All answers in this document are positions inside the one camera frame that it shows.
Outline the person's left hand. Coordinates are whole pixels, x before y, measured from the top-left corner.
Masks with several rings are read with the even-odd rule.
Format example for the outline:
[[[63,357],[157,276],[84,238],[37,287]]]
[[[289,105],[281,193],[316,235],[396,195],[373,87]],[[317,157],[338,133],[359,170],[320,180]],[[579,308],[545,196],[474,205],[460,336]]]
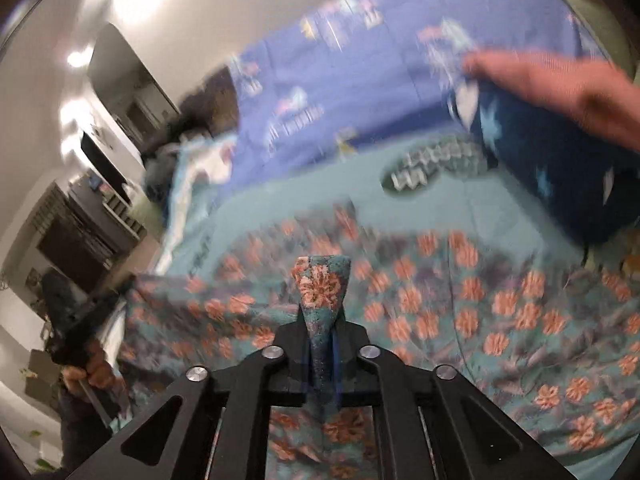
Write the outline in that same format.
[[[84,389],[80,384],[82,380],[99,390],[111,389],[116,382],[116,376],[111,364],[106,360],[102,344],[96,338],[87,341],[86,352],[87,359],[84,366],[67,365],[62,368],[64,385],[74,396],[84,395]]]

